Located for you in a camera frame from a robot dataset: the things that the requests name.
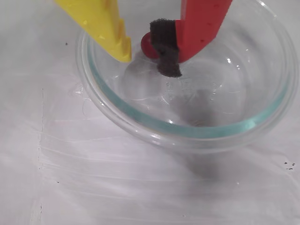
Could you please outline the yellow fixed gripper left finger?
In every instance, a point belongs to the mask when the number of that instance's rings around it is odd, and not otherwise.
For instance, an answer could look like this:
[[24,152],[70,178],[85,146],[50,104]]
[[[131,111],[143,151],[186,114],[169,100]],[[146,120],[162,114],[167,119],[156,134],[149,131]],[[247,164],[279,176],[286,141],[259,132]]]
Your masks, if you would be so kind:
[[126,35],[116,0],[57,0],[55,3],[114,59],[131,61],[131,39]]

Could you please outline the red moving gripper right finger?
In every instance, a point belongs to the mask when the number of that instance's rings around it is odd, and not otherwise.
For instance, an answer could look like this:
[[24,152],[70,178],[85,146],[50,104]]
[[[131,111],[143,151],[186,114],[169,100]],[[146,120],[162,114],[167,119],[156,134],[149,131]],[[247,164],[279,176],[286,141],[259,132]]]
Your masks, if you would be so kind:
[[197,55],[217,36],[231,4],[230,0],[183,0],[180,19],[150,22],[150,44],[156,52],[158,72],[181,77],[180,63]]

